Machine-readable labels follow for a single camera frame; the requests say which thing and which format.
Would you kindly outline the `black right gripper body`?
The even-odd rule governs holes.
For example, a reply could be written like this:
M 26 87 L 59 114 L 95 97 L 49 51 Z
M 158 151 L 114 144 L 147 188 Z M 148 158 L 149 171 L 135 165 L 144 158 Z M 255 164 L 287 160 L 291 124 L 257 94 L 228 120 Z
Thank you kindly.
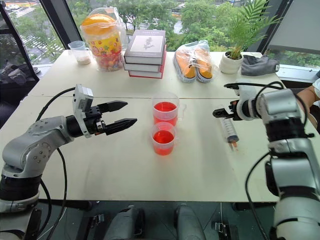
M 237 106 L 238 106 L 239 100 L 233 100 L 230 102 L 230 105 L 228 106 L 231 113 L 228 115 L 229 119 L 232 119 L 234 121 L 239 120 L 239 115 L 237 113 Z

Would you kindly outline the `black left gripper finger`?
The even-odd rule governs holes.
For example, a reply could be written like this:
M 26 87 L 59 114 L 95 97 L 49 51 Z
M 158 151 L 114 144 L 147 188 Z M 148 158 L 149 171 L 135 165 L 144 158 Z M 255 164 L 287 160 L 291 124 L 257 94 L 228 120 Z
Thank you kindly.
M 118 111 L 125 107 L 128 103 L 126 101 L 114 100 L 99 105 L 99 111 L 101 113 Z
M 136 118 L 123 118 L 115 121 L 114 123 L 104 126 L 104 133 L 106 135 L 112 135 L 123 130 L 126 130 L 133 126 L 137 122 Z

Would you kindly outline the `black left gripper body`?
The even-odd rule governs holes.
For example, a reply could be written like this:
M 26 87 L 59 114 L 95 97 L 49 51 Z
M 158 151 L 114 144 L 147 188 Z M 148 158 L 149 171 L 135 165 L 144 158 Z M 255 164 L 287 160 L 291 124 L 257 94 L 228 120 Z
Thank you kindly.
M 89 110 L 85 113 L 84 123 L 89 134 L 99 135 L 105 132 L 106 125 L 104 123 L 104 120 L 102 119 L 103 113 L 103 104 L 91 106 Z

